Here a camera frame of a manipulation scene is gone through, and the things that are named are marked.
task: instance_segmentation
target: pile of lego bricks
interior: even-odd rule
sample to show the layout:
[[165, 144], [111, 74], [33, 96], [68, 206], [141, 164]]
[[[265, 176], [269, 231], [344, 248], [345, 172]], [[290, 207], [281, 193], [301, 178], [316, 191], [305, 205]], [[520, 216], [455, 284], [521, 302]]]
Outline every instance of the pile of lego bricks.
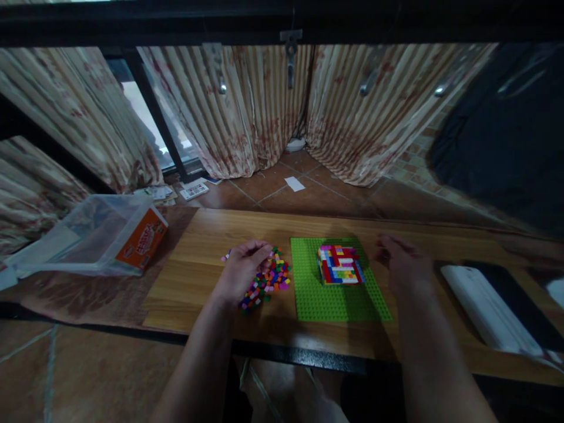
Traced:
[[253, 283], [247, 290], [245, 298], [239, 303], [241, 314], [246, 315], [252, 309], [258, 307], [263, 299], [266, 302], [270, 301], [270, 296], [267, 295], [273, 291], [286, 291], [288, 284], [291, 283], [288, 279], [288, 272], [292, 269], [284, 260], [280, 258], [280, 251], [278, 247], [272, 249], [274, 257], [270, 259], [270, 269], [266, 273], [257, 273], [253, 279]]

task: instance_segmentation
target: wooden tabletop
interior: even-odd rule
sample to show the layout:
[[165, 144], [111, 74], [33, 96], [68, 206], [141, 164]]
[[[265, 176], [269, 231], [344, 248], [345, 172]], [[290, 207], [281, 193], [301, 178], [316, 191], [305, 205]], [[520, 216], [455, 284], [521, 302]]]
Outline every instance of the wooden tabletop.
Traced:
[[[291, 237], [357, 237], [367, 256], [373, 257], [375, 240], [382, 232], [397, 234], [420, 246], [438, 262], [459, 264], [463, 260], [474, 260], [506, 267], [547, 318], [564, 334], [562, 309], [524, 269], [527, 264], [525, 259], [508, 253], [485, 230], [212, 209], [200, 209], [180, 238], [145, 299], [143, 306], [149, 309], [149, 314], [144, 325], [189, 333], [223, 270], [221, 256], [245, 240], [257, 238], [271, 242], [282, 249], [283, 259], [291, 265]], [[387, 284], [388, 270], [375, 260], [370, 261], [370, 267], [393, 321], [297, 321], [292, 284], [287, 291], [273, 293], [271, 301], [261, 305], [250, 316], [238, 314], [235, 338], [399, 361], [398, 313]], [[564, 377], [547, 366], [488, 348], [439, 272], [435, 272], [435, 287], [472, 372], [564, 385]]]

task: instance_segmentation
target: beige curtain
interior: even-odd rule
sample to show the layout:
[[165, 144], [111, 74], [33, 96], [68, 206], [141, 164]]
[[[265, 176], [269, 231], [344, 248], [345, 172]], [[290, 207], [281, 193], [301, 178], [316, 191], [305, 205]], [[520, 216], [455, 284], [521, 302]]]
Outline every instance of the beige curtain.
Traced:
[[382, 70], [366, 97], [359, 95], [359, 88], [367, 45], [300, 46], [293, 90], [287, 89], [283, 46], [224, 47], [224, 96], [214, 88], [203, 48], [139, 50], [212, 175], [250, 176], [275, 164], [297, 133], [307, 104], [305, 140], [311, 155], [343, 181], [369, 186], [476, 74], [494, 47], [477, 45], [469, 71], [442, 99], [433, 96], [434, 89], [466, 46], [385, 47]]
[[223, 47], [225, 95], [216, 90], [202, 47], [142, 47], [139, 52], [206, 170], [213, 177], [234, 178], [279, 160], [304, 105], [312, 49], [298, 49], [295, 85], [288, 90], [284, 46]]
[[359, 95], [366, 45], [318, 47], [308, 103], [310, 154], [341, 180], [370, 186], [487, 61], [495, 45], [479, 49], [469, 72], [444, 98], [435, 87], [462, 48], [456, 44], [390, 45], [375, 86]]
[[98, 48], [0, 49], [0, 92], [116, 192], [163, 183]]
[[25, 138], [0, 140], [0, 257], [40, 238], [90, 194]]

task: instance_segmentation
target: plastic storage box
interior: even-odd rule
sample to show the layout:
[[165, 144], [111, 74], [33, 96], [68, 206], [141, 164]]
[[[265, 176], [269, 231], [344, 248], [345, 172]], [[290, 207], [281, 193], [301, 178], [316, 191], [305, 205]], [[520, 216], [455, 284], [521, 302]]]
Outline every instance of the plastic storage box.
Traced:
[[151, 196], [91, 195], [6, 264], [18, 277], [41, 270], [140, 276], [167, 228]]

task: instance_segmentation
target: orange label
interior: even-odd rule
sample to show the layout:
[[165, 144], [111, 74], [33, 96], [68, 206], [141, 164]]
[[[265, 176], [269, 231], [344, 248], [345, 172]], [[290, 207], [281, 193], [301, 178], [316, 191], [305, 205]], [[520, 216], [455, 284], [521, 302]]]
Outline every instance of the orange label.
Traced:
[[153, 209], [149, 209], [117, 254], [116, 260], [137, 268], [145, 268], [165, 235], [166, 229], [159, 216]]

